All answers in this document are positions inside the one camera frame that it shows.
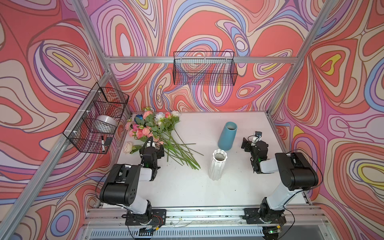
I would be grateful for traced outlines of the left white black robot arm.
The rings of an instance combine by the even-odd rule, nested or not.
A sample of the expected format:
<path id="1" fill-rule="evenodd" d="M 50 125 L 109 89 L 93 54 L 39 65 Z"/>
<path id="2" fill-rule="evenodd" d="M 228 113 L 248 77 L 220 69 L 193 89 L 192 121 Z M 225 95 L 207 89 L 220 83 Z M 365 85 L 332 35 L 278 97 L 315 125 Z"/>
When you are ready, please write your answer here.
<path id="1" fill-rule="evenodd" d="M 115 164 L 103 183 L 99 200 L 101 203 L 118 206 L 127 212 L 122 216 L 125 225 L 159 228 L 166 223 L 166 210 L 153 210 L 152 204 L 139 196 L 139 182 L 152 182 L 158 170 L 158 159 L 164 147 L 142 147 L 139 165 Z"/>

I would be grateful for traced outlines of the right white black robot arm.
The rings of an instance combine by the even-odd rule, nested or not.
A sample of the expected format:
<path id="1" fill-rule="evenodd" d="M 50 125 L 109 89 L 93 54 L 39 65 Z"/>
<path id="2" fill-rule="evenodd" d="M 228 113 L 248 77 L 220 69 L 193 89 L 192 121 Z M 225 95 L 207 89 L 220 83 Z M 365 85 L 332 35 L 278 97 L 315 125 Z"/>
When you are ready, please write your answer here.
<path id="1" fill-rule="evenodd" d="M 264 141 L 243 138 L 241 148 L 251 154 L 253 171 L 257 174 L 279 173 L 281 179 L 259 208 L 244 209 L 243 219 L 247 224 L 285 224 L 286 204 L 298 193 L 309 191 L 319 183 L 317 172 L 302 153 L 276 153 L 269 159 L 268 147 Z"/>

